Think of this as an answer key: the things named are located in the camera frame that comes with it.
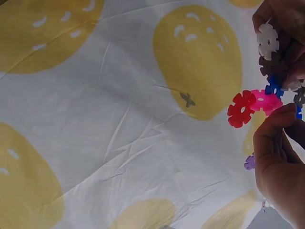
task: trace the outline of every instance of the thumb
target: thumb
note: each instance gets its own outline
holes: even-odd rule
[[[269,4],[269,0],[264,0],[252,17],[255,32],[258,33],[259,27],[262,24],[267,23],[273,17],[273,15],[274,12]]]
[[[275,110],[257,129],[253,136],[256,169],[259,170],[261,165],[264,164],[266,156],[274,155],[274,138],[276,134],[282,128],[291,126],[295,122],[295,114],[295,104],[287,104]]]

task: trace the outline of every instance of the pink plastic snowflake piece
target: pink plastic snowflake piece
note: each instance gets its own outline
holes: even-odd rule
[[[254,111],[262,109],[265,111],[266,116],[269,116],[272,111],[283,105],[282,101],[275,94],[265,94],[265,90],[253,90],[251,92],[255,95],[256,102],[250,108]]]

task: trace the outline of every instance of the red plastic snowflake piece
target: red plastic snowflake piece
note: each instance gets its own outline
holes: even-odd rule
[[[254,111],[262,109],[265,111],[266,116],[269,116],[272,111],[283,105],[283,102],[275,94],[265,94],[265,90],[253,90],[251,92],[256,97],[256,102],[251,105],[251,109]]]
[[[254,110],[250,107],[256,102],[255,95],[250,91],[243,91],[243,95],[238,93],[234,99],[234,105],[228,108],[228,122],[235,128],[241,128],[243,124],[247,124],[251,120],[251,114]]]

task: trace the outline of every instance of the yellow printed pattern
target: yellow printed pattern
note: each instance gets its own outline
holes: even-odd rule
[[[201,229],[240,229],[247,213],[254,207],[255,192],[250,190],[211,216]]]
[[[231,4],[240,8],[252,8],[262,3],[262,0],[229,0]]]
[[[51,229],[64,212],[62,189],[47,162],[0,123],[0,228]]]
[[[198,120],[211,120],[242,85],[242,58],[228,22],[200,5],[177,8],[153,34],[159,68],[177,104]]]
[[[263,111],[257,111],[252,116],[250,129],[243,142],[243,153],[245,156],[250,156],[254,152],[253,135],[256,132],[256,130],[260,127],[260,125],[264,122],[265,119],[266,119],[266,115],[265,112]]]
[[[171,225],[176,208],[166,199],[147,199],[128,207],[108,229],[158,229]]]
[[[9,0],[0,6],[0,72],[37,73],[71,57],[93,32],[104,0]]]

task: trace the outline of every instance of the blue plastic snowflake piece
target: blue plastic snowflake piece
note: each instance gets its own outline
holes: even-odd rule
[[[302,108],[299,107],[299,106],[296,106],[297,107],[297,111],[296,111],[296,118],[298,119],[302,119]]]
[[[269,85],[265,88],[265,94],[275,94],[277,98],[281,99],[284,95],[284,91],[281,90],[281,85],[276,82],[276,76],[271,76],[268,82]]]

